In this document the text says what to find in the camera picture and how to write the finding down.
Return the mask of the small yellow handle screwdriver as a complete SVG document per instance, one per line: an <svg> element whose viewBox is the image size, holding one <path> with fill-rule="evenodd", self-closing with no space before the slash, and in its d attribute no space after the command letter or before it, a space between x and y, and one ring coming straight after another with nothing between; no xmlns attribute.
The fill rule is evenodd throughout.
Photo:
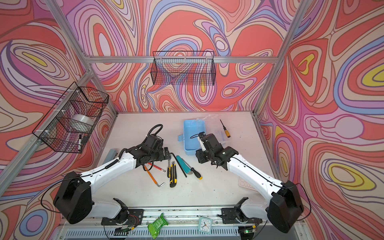
<svg viewBox="0 0 384 240"><path fill-rule="evenodd" d="M225 125L223 124L222 120L220 120L220 122L221 122L221 124L222 124L222 126L223 126L223 129L224 129L224 132L225 132L227 138L230 138L230 137L231 137L230 132L227 130L227 128L226 128Z"/></svg>

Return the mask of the screwdriver black orange handle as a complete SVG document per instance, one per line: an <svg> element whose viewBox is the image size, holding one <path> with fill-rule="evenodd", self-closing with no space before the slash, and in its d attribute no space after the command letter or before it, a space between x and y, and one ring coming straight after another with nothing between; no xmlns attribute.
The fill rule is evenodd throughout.
<svg viewBox="0 0 384 240"><path fill-rule="evenodd" d="M203 179L203 177L202 177L202 175L198 172L198 171L196 171L194 168L192 168L187 162L186 162L186 164L191 168L191 171L192 171L192 174L193 175L195 175L199 180L202 180Z"/></svg>

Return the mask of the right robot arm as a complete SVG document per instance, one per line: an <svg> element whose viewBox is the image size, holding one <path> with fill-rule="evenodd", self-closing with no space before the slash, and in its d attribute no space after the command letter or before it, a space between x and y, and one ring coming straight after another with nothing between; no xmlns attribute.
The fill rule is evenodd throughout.
<svg viewBox="0 0 384 240"><path fill-rule="evenodd" d="M247 197L240 203L240 212L247 218L267 219L280 232L288 233L304 212L304 205L296 184L275 179L247 161L232 147L224 148L214 134L201 132L196 151L199 163L210 162L245 180L265 199L265 204L253 204Z"/></svg>

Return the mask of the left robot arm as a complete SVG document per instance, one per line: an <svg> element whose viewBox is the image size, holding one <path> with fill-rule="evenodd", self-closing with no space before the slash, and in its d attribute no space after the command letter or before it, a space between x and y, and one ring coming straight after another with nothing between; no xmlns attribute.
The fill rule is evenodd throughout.
<svg viewBox="0 0 384 240"><path fill-rule="evenodd" d="M54 198L54 206L69 224L77 224L87 218L104 218L116 225L124 225L129 210L120 199L98 200L93 195L105 184L118 176L148 163L169 160L164 140L155 134L129 149L122 149L113 160L81 174L70 172L65 175Z"/></svg>

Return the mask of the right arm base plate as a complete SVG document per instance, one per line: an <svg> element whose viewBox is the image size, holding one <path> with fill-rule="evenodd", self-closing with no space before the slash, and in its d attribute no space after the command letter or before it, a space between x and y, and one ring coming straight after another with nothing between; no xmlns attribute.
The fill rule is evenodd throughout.
<svg viewBox="0 0 384 240"><path fill-rule="evenodd" d="M248 218L239 208L222 208L218 215L224 224L253 224L258 226L263 223L259 218Z"/></svg>

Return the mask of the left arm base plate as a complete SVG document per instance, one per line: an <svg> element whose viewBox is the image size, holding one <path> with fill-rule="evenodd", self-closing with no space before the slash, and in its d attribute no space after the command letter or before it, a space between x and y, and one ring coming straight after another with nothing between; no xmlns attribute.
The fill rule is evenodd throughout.
<svg viewBox="0 0 384 240"><path fill-rule="evenodd" d="M122 210L115 218L102 218L102 226L128 226L137 227L142 224L144 209Z"/></svg>

